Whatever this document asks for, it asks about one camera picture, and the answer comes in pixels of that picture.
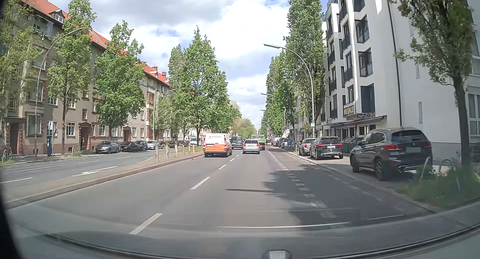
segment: orange and white van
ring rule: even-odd
[[[228,157],[232,154],[232,145],[230,136],[226,133],[207,133],[205,135],[205,144],[203,146],[205,157],[214,154]]]

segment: green truck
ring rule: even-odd
[[[260,145],[260,149],[265,150],[265,145],[267,144],[267,139],[265,138],[265,135],[260,135],[260,134],[251,135],[250,139],[257,140],[258,144]]]

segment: car wheel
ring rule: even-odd
[[[377,175],[378,181],[384,181],[385,180],[385,171],[382,166],[382,161],[380,158],[376,158],[373,161],[373,170],[375,171],[375,174]]]
[[[357,159],[355,158],[355,156],[353,156],[352,154],[350,154],[350,165],[352,167],[353,172],[359,172],[360,171],[360,165],[357,162]]]

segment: blue sky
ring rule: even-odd
[[[49,0],[68,10],[71,0]],[[328,0],[321,0],[323,10]],[[97,13],[92,27],[109,38],[115,23],[126,20],[133,38],[145,46],[141,59],[168,71],[171,49],[189,45],[196,27],[216,49],[227,74],[228,93],[243,117],[260,127],[265,108],[265,80],[272,56],[279,50],[264,43],[285,44],[288,0],[90,0]]]

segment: road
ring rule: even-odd
[[[82,166],[74,172],[81,173],[138,162],[152,154],[69,161],[69,166]],[[127,155],[135,158],[123,158]],[[51,168],[29,172],[41,178],[61,169]],[[41,231],[145,253],[158,254],[161,246],[161,255],[171,256],[179,250],[182,256],[193,256],[199,249],[218,256],[217,246],[210,254],[206,246],[180,247],[173,239],[185,244],[222,233],[289,237],[425,214],[425,209],[397,196],[272,147],[260,155],[234,150],[228,158],[199,157],[9,210],[13,221]],[[363,241],[377,244],[368,238],[358,244]],[[259,249],[260,242],[249,240]],[[229,254],[245,247],[223,248]]]
[[[87,157],[66,158],[55,161],[21,163],[2,166],[0,183],[5,188],[18,188],[60,180],[95,170],[115,170],[155,156],[153,150],[98,154]]]

